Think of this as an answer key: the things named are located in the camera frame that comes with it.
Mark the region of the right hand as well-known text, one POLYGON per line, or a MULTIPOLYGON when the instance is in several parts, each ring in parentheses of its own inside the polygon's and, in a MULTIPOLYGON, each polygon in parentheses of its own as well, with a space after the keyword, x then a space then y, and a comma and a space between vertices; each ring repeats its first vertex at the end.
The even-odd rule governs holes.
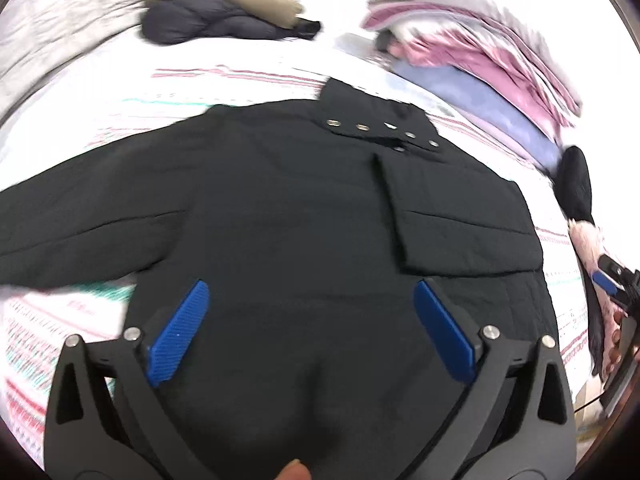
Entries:
POLYGON ((622 359, 620 353, 620 335, 622 334, 622 322, 626 318, 625 312, 615 304, 608 304, 603 310, 603 358, 601 378, 608 379, 618 362, 622 359))

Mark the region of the left hand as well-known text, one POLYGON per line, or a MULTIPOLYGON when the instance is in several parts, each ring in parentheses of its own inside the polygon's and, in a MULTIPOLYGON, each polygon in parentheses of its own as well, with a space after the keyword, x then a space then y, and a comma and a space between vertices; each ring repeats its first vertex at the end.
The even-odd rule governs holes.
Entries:
POLYGON ((276 480, 311 480, 310 470, 300 461, 292 460, 277 475, 276 480))

